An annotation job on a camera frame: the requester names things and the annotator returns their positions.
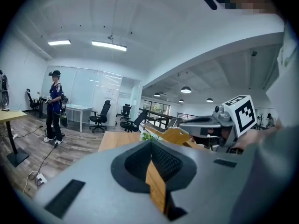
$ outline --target black pants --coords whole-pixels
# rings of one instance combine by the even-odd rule
[[[47,134],[48,134],[47,137],[49,139],[53,139],[56,136],[56,139],[58,141],[61,141],[62,136],[61,136],[60,126],[59,126],[59,115],[58,112],[56,113],[52,110],[47,111]],[[52,121],[55,129],[55,134],[53,134],[52,127],[51,127]]]

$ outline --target wooden floor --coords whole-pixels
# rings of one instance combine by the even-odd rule
[[[108,131],[124,131],[119,125],[119,118],[118,116],[117,126],[107,127]],[[43,141],[45,137],[46,119],[39,119],[36,116],[28,114],[23,119],[11,121],[11,125],[12,128],[20,131],[19,136],[26,135],[37,129],[40,125],[43,125],[43,128],[39,128],[34,133],[14,140],[17,148],[20,147],[29,154],[29,157],[25,161],[14,168],[6,157],[6,155],[12,152],[9,138],[7,137],[6,126],[0,124],[1,168],[6,173],[12,186],[16,189],[23,190],[27,176],[31,171],[37,171],[39,169],[43,159],[53,149],[54,141],[50,141],[49,143]],[[79,123],[77,122],[69,122],[68,128],[62,127],[61,131],[65,133],[63,142],[49,155],[40,170],[40,173],[42,173],[47,180],[52,179],[82,157],[97,152],[104,136],[101,130],[92,133],[88,125],[83,125],[83,132],[80,133]],[[28,179],[25,193],[33,197],[37,188],[35,182]]]

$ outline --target white sneaker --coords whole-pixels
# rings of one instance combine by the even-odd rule
[[[46,143],[48,143],[49,141],[52,141],[52,140],[54,140],[55,138],[56,138],[56,137],[54,137],[53,139],[49,139],[48,137],[46,137],[46,138],[43,139],[43,141],[46,142]]]
[[[63,140],[61,140],[61,141],[56,140],[54,145],[55,145],[55,146],[58,146],[59,144],[61,144],[62,141],[63,141]]]

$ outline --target office chair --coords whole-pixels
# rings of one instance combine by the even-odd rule
[[[40,100],[37,101],[37,102],[34,102],[33,99],[31,98],[31,95],[30,95],[30,89],[27,89],[26,92],[27,92],[27,95],[28,95],[28,98],[29,98],[30,107],[31,107],[34,111],[36,111],[36,108],[40,105]]]
[[[123,107],[122,107],[122,111],[121,111],[121,119],[125,119],[125,120],[129,120],[129,115],[130,115],[130,110],[131,110],[131,106],[128,105],[128,104],[125,104]]]
[[[131,131],[137,132],[139,130],[139,125],[141,121],[145,119],[148,115],[148,110],[143,110],[142,113],[135,119],[135,121],[126,120],[121,122],[121,127],[125,129],[128,133]]]
[[[89,129],[94,127],[93,129],[93,133],[94,133],[94,130],[96,129],[101,129],[103,130],[103,133],[105,132],[105,129],[107,129],[107,126],[103,126],[102,123],[106,123],[107,122],[107,113],[110,109],[110,100],[106,100],[105,103],[104,103],[104,106],[103,106],[103,109],[101,111],[101,114],[97,114],[97,111],[92,111],[94,112],[94,116],[90,116],[89,119],[92,121],[92,122],[95,122],[96,125],[91,125],[89,126]]]

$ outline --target power strip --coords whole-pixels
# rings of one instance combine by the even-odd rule
[[[42,174],[39,174],[36,177],[41,183],[47,183],[47,179]]]

